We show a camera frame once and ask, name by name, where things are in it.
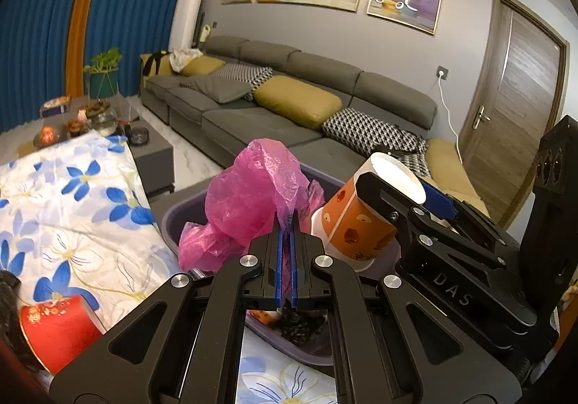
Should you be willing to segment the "red paper cup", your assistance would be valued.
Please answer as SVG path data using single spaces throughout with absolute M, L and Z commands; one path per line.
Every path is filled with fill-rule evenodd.
M 57 375 L 106 332 L 81 295 L 24 306 L 19 320 L 34 357 L 52 375 Z

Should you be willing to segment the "wooden door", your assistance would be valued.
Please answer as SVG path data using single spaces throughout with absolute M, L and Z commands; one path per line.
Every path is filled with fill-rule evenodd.
M 570 45 L 519 0 L 492 0 L 484 60 L 460 134 L 468 177 L 491 218 L 507 228 L 531 192 L 539 141 L 553 128 Z

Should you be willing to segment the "white standing air conditioner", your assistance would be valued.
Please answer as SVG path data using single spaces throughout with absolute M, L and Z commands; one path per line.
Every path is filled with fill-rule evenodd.
M 168 50 L 171 52 L 191 48 L 201 3 L 202 0 L 176 1 L 168 40 Z

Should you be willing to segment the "grey coffee table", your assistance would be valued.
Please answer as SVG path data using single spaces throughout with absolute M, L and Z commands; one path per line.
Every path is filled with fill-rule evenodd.
M 117 116 L 114 136 L 128 138 L 128 147 L 136 163 L 145 194 L 148 198 L 174 192 L 173 145 L 142 116 L 126 98 L 117 95 L 110 98 Z M 74 98 L 64 113 L 41 117 L 28 124 L 15 127 L 1 134 L 1 163 L 10 162 L 37 151 L 33 143 L 44 126 L 53 127 L 61 136 L 68 137 L 66 124 L 77 116 L 80 107 L 88 103 L 86 97 Z

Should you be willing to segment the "black plastic trash bag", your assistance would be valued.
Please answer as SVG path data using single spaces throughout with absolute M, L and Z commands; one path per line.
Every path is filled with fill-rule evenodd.
M 281 311 L 279 329 L 281 336 L 296 346 L 307 344 L 322 328 L 325 316 L 319 312 L 298 311 L 291 306 Z

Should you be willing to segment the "houndstooth patterned cushion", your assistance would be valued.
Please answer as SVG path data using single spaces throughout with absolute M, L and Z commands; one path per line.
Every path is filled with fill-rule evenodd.
M 343 108 L 322 124 L 322 131 L 359 154 L 369 156 L 378 146 L 408 154 L 425 154 L 424 137 L 353 108 Z

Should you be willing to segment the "grey cushion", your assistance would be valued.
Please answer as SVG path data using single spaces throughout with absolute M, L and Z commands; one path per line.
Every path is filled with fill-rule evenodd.
M 219 104 L 235 102 L 252 91 L 249 83 L 213 75 L 191 75 L 181 79 L 180 85 L 200 92 Z

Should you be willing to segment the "pink plastic bag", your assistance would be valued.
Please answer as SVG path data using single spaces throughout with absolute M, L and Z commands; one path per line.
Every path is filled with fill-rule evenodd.
M 255 238 L 283 229 L 298 215 L 311 230 L 311 215 L 325 204 L 317 181 L 304 175 L 294 154 L 280 141 L 256 139 L 233 164 L 212 179 L 204 202 L 207 223 L 187 222 L 178 243 L 180 269 L 216 273 L 235 256 L 248 253 Z

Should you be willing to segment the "orange printed paper cup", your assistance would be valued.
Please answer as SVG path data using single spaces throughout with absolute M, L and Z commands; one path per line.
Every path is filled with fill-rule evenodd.
M 376 175 L 417 204 L 426 192 L 417 176 L 396 158 L 377 152 L 311 218 L 311 233 L 322 240 L 325 253 L 365 271 L 394 241 L 397 229 L 364 203 L 355 183 L 365 173 Z

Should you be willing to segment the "yellow cushion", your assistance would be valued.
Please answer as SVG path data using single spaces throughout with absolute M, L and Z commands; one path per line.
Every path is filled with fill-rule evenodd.
M 183 76 L 208 75 L 225 65 L 226 62 L 224 60 L 202 55 L 190 60 L 189 63 L 179 71 L 179 74 Z
M 259 106 L 311 130 L 321 128 L 343 108 L 341 99 L 334 94 L 282 75 L 258 86 L 254 99 Z

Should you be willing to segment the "green potted plant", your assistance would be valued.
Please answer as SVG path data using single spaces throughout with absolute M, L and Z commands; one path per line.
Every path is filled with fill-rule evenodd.
M 98 53 L 82 72 L 86 75 L 88 96 L 92 100 L 106 100 L 118 93 L 118 71 L 122 60 L 119 48 Z

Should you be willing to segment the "blue curtain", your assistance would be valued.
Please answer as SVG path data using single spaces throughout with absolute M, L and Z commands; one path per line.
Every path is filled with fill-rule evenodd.
M 66 42 L 74 0 L 1 1 L 1 129 L 39 117 L 39 107 L 65 91 Z M 177 0 L 91 0 L 84 65 L 119 48 L 118 84 L 138 90 L 140 57 L 168 47 Z

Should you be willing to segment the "orange curtain strip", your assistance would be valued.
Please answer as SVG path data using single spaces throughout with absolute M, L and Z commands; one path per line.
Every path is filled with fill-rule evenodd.
M 66 96 L 78 98 L 83 94 L 82 69 L 84 46 L 91 0 L 74 0 L 66 42 L 65 91 Z

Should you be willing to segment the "grey sectional sofa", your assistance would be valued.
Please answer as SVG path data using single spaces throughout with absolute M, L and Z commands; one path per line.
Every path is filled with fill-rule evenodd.
M 345 181 L 389 151 L 444 194 L 483 209 L 457 150 L 433 138 L 437 104 L 384 75 L 297 48 L 210 38 L 182 69 L 166 51 L 140 58 L 144 107 L 222 166 L 252 140 L 277 140 L 298 161 Z

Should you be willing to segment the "floral white blue tablecloth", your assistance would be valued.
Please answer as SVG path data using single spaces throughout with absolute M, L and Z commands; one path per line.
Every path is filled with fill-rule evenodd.
M 22 334 L 24 306 L 81 295 L 106 329 L 180 268 L 123 137 L 88 133 L 1 168 L 1 337 L 52 375 Z

